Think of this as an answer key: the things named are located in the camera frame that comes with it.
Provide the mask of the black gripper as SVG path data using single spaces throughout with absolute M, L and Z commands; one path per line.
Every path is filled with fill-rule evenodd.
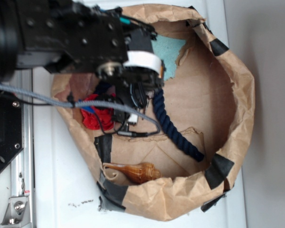
M 114 101 L 137 111 L 145 110 L 155 91 L 163 87 L 164 63 L 154 54 L 156 32 L 137 28 L 125 34 L 128 60 L 108 62 L 96 75 L 115 87 Z

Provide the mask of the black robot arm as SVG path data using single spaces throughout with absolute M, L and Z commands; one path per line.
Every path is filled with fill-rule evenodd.
M 145 93 L 163 87 L 164 64 L 152 48 L 154 27 L 123 14 L 72 0 L 0 0 L 0 99 L 24 95 L 63 108 L 111 108 L 138 114 Z M 65 102 L 6 85 L 16 70 L 42 67 L 52 74 L 94 73 L 121 98 Z

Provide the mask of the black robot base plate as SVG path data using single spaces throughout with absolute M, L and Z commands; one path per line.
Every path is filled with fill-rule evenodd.
M 21 150 L 21 104 L 15 95 L 0 92 L 0 174 Z

